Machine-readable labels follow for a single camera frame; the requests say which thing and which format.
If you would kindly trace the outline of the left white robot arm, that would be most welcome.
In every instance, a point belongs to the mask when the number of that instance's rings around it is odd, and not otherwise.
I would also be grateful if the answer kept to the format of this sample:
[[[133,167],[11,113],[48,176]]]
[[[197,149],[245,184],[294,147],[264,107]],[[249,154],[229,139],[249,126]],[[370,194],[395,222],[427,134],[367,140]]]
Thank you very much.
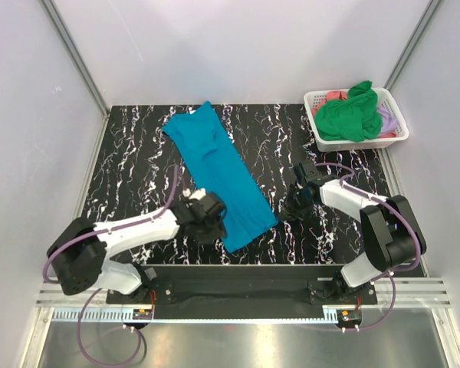
[[[89,222],[76,218],[47,251],[46,270],[52,270],[64,295],[89,288],[109,289],[135,304],[150,295],[153,277],[140,266],[114,261],[119,253],[141,245],[185,236],[208,244],[227,235],[224,202],[214,193],[198,189],[182,200],[115,222]]]

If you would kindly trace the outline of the blue t shirt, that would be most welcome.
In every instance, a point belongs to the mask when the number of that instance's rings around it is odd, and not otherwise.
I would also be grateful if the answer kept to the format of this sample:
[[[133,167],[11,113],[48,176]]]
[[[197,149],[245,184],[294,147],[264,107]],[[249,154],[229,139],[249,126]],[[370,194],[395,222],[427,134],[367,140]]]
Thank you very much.
[[[224,202],[227,251],[244,248],[278,223],[209,102],[193,113],[174,115],[163,132],[175,143],[196,187]]]

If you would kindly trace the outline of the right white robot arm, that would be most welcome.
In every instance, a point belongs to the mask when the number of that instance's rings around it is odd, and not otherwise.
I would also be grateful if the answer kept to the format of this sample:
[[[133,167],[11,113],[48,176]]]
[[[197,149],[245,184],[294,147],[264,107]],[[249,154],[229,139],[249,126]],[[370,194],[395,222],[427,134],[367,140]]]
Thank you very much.
[[[426,252],[426,241],[406,197],[377,196],[347,184],[345,177],[322,173],[304,161],[293,168],[280,222],[303,221],[314,205],[339,210],[360,223],[363,253],[345,264],[330,281],[307,286],[313,303],[349,304],[363,290],[394,271],[416,268]]]

